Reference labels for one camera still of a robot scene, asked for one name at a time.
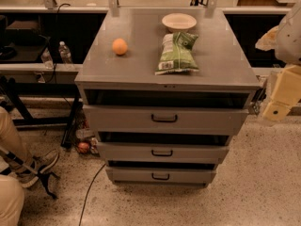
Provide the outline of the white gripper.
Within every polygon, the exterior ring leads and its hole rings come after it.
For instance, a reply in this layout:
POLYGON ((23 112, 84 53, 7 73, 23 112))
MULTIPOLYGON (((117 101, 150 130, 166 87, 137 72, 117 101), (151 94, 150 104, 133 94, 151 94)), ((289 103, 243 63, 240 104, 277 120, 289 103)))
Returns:
POLYGON ((282 121, 290 112, 286 105, 296 105, 301 100, 300 66, 288 65, 277 75, 271 99, 277 103, 270 102, 262 116, 269 121, 282 121))

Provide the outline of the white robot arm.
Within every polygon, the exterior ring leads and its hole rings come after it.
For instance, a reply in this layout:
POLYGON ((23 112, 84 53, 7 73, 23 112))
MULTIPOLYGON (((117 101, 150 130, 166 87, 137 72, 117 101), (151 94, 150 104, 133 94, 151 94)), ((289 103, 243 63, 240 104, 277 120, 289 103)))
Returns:
POLYGON ((275 51, 275 57, 286 63, 277 74, 274 89, 261 113, 269 121, 282 121, 301 100, 301 1, 255 44, 259 50, 275 51))

